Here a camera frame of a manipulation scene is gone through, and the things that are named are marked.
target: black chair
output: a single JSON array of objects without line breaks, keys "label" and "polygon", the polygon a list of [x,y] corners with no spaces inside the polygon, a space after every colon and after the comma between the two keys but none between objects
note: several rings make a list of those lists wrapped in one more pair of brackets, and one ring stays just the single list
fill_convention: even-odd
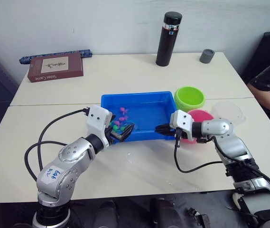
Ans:
[{"label": "black chair", "polygon": [[240,75],[245,84],[270,65],[270,32],[265,32],[254,55]]}]

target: black water bottle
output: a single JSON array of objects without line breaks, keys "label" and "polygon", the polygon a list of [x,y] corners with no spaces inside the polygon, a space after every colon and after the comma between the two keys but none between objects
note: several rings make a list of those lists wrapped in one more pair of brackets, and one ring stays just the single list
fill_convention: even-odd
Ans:
[{"label": "black water bottle", "polygon": [[165,67],[171,59],[177,34],[179,31],[182,15],[178,12],[167,12],[164,15],[164,21],[160,36],[156,64]]}]

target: black cable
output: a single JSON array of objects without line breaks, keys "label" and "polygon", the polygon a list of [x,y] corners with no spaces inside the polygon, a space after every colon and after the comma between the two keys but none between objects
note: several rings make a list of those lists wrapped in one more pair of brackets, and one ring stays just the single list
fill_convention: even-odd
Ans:
[{"label": "black cable", "polygon": [[203,167],[205,167],[205,166],[207,166],[207,165],[212,165],[212,164],[219,164],[219,163],[222,163],[222,161],[212,161],[212,162],[208,162],[208,163],[205,163],[205,164],[203,164],[203,165],[200,165],[200,166],[198,166],[198,167],[196,167],[196,168],[193,168],[193,169],[191,169],[191,170],[187,170],[187,171],[182,170],[182,169],[180,168],[180,166],[179,166],[179,164],[178,164],[178,160],[177,160],[177,147],[175,147],[175,149],[174,149],[174,159],[175,159],[175,164],[176,164],[176,166],[177,166],[177,169],[178,169],[180,172],[182,172],[182,173],[190,173],[190,172],[194,172],[194,171],[196,171],[196,170],[198,170],[198,169],[201,169],[201,168],[203,168]]},{"label": "black cable", "polygon": [[210,139],[199,139],[199,138],[197,138],[196,139],[197,143],[208,143],[211,140],[213,140],[213,139],[212,138],[210,138]]},{"label": "black cable", "polygon": [[244,215],[252,216],[252,217],[257,218],[257,219],[259,218],[257,215],[253,215],[253,214],[248,213],[248,212],[244,212],[244,211],[241,211],[241,210],[236,210],[236,209],[230,208],[228,206],[225,206],[225,207],[228,208],[229,210],[233,210],[233,211],[236,211],[236,212],[244,214]]},{"label": "black cable", "polygon": [[[54,119],[52,122],[50,122],[44,129],[43,131],[41,132],[41,135],[39,137],[39,140],[38,140],[38,143],[42,142],[42,138],[43,138],[43,135],[45,134],[46,130],[50,127],[50,125],[52,125],[54,122],[58,121],[58,120],[61,120],[63,119],[64,117],[67,117],[67,116],[70,116],[70,115],[73,115],[73,114],[76,114],[76,113],[80,113],[80,112],[85,112],[86,115],[88,115],[88,112],[89,112],[89,108],[84,108],[84,109],[80,109],[80,110],[77,110],[77,111],[74,111],[74,112],[71,112],[71,113],[68,113],[68,114],[65,114],[65,115],[62,115],[56,119]],[[42,164],[42,158],[41,158],[41,144],[38,144],[38,162],[39,162],[39,168],[40,168],[40,171],[43,169],[43,164]]]},{"label": "black cable", "polygon": [[[219,153],[221,153],[224,157],[226,157],[226,158],[228,158],[228,159],[230,159],[230,160],[232,160],[232,161],[235,161],[235,162],[241,162],[240,160],[235,159],[235,158],[232,158],[232,157],[228,156],[227,154],[225,154],[225,153],[221,150],[220,146],[218,145],[218,142],[217,142],[217,139],[216,139],[215,136],[213,136],[212,139],[214,140],[215,146],[216,146],[216,148],[218,149]],[[263,172],[259,171],[258,169],[253,168],[252,166],[248,166],[248,165],[246,165],[245,163],[244,163],[244,166],[245,166],[246,168],[252,170],[253,172],[259,174],[259,175],[262,176],[265,180],[267,180],[268,182],[270,182],[270,177],[268,177],[267,175],[265,175]]]},{"label": "black cable", "polygon": [[38,142],[38,143],[35,143],[33,145],[31,145],[25,152],[25,155],[24,155],[24,161],[25,161],[25,166],[26,166],[26,169],[28,170],[29,174],[32,176],[32,178],[37,181],[37,177],[35,176],[34,172],[31,170],[30,168],[30,165],[29,165],[29,162],[28,162],[28,154],[29,152],[35,148],[36,146],[38,145],[41,145],[41,144],[46,144],[46,143],[52,143],[52,144],[58,144],[58,145],[62,145],[62,146],[66,146],[67,144],[65,143],[62,143],[62,142],[56,142],[56,141],[43,141],[43,142]]},{"label": "black cable", "polygon": [[176,129],[176,142],[175,142],[175,148],[174,148],[174,159],[175,159],[175,164],[177,166],[177,169],[182,172],[182,173],[190,173],[190,172],[194,172],[198,169],[201,169],[207,165],[212,165],[212,164],[218,164],[218,163],[222,163],[222,161],[212,161],[212,162],[208,162],[208,163],[205,163],[203,165],[200,165],[196,168],[193,168],[191,170],[182,170],[178,164],[178,160],[177,160],[177,148],[180,147],[179,144],[180,144],[180,138],[181,138],[181,135],[182,135],[182,130],[180,128],[177,128]]}]

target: brown book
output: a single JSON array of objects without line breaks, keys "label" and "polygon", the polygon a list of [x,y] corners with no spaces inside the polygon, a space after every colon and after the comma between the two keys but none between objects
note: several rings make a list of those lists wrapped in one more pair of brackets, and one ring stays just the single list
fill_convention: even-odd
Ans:
[{"label": "brown book", "polygon": [[71,53],[33,58],[27,77],[31,82],[41,82],[79,76],[83,76],[81,55]]}]

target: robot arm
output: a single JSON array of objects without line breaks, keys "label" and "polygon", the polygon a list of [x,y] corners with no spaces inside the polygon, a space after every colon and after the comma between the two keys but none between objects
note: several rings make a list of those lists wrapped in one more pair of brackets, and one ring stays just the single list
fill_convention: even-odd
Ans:
[{"label": "robot arm", "polygon": [[[229,120],[219,118],[194,122],[190,114],[177,110],[171,115],[169,127],[175,130],[167,131],[157,127],[156,131],[168,135],[174,133],[177,147],[181,137],[190,141],[195,137],[203,143],[213,140],[226,167],[226,175],[232,176],[234,180],[233,185],[238,193],[235,198],[237,207],[248,214],[267,217],[264,221],[270,220],[270,179],[259,171],[253,156],[236,136]],[[248,216],[248,224],[257,226],[259,222],[255,217]]]},{"label": "robot arm", "polygon": [[96,154],[107,149],[113,138],[123,142],[134,127],[127,126],[122,134],[112,131],[113,115],[99,106],[92,106],[88,113],[88,136],[64,146],[58,156],[43,168],[37,177],[40,209],[34,215],[33,227],[66,225],[69,219],[68,202],[74,192],[78,177],[94,161]]}]

